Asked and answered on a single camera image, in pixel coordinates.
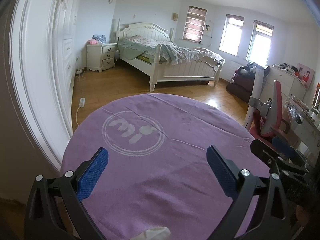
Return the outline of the white power strip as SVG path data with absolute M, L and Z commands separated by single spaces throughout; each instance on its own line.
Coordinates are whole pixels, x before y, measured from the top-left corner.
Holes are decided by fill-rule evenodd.
M 79 101 L 79 107 L 82 108 L 85 106 L 85 101 L 86 99 L 85 98 L 81 98 L 80 101 Z

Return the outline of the white wooden bed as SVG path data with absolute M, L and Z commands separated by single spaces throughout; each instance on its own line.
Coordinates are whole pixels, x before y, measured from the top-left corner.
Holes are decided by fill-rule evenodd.
M 179 47 L 159 25 L 148 22 L 117 22 L 115 38 L 120 59 L 149 76 L 150 91 L 157 83 L 170 81 L 212 81 L 216 86 L 225 59 L 206 48 Z

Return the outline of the red photo on dresser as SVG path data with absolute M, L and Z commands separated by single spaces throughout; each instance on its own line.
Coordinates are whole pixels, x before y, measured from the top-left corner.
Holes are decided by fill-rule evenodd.
M 296 66 L 297 71 L 295 72 L 295 76 L 299 78 L 306 89 L 311 85 L 311 81 L 313 79 L 315 71 L 301 63 Z

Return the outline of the white nightstand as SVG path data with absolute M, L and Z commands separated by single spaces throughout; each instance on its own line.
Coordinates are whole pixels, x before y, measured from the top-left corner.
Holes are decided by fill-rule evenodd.
M 115 66 L 116 43 L 88 44 L 87 70 L 102 72 Z

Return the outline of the white study desk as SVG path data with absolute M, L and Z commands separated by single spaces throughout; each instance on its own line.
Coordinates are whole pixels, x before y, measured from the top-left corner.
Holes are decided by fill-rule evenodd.
M 296 96 L 290 95 L 285 102 L 285 109 L 292 131 L 308 148 L 306 157 L 315 164 L 319 157 L 319 129 L 309 115 L 309 108 Z

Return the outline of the purple round tablecloth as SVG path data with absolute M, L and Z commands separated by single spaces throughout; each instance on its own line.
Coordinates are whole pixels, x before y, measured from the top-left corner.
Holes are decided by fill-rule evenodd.
M 166 227 L 171 239 L 207 239 L 232 203 L 207 163 L 215 146 L 238 168 L 268 177 L 250 151 L 251 134 L 197 100 L 170 94 L 122 98 L 97 109 L 74 132 L 61 172 L 103 147 L 109 159 L 83 204 L 108 239 Z

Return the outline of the dark clothes pile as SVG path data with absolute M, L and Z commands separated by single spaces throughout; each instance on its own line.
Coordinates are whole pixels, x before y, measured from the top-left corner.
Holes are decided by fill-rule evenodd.
M 226 90 L 238 97 L 242 101 L 248 103 L 252 95 L 255 72 L 257 69 L 264 70 L 264 68 L 255 63 L 248 63 L 245 66 L 235 70 L 232 76 L 231 83 L 226 87 Z

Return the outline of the red desk chair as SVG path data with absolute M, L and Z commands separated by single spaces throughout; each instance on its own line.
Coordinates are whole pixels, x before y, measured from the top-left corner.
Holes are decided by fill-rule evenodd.
M 253 96 L 249 99 L 249 106 L 253 107 L 253 125 L 249 133 L 254 139 L 259 139 L 270 147 L 273 147 L 272 139 L 277 132 L 287 134 L 290 130 L 290 124 L 283 119 L 281 84 L 278 80 L 274 80 L 273 84 L 273 99 L 269 99 L 267 103 Z

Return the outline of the white wardrobe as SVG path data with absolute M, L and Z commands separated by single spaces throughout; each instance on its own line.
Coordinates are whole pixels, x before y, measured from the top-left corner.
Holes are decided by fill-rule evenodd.
M 71 139 L 75 26 L 80 0 L 17 0 L 10 26 L 10 70 L 36 146 L 59 170 Z

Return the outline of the white dresser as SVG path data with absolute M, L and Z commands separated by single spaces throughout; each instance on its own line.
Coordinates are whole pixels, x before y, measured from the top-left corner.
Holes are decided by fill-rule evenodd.
M 273 98 L 274 80 L 278 80 L 281 84 L 281 99 L 283 107 L 290 95 L 294 95 L 296 98 L 303 101 L 306 94 L 306 88 L 301 84 L 301 82 L 293 75 L 271 67 L 261 92 L 260 100 L 262 102 L 266 102 L 269 98 Z

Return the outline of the white crumpled tissue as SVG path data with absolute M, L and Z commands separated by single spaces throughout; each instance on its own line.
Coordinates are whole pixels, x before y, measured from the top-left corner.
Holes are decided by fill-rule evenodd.
M 171 236 L 171 231 L 167 227 L 158 227 L 145 230 L 132 240 L 168 240 Z

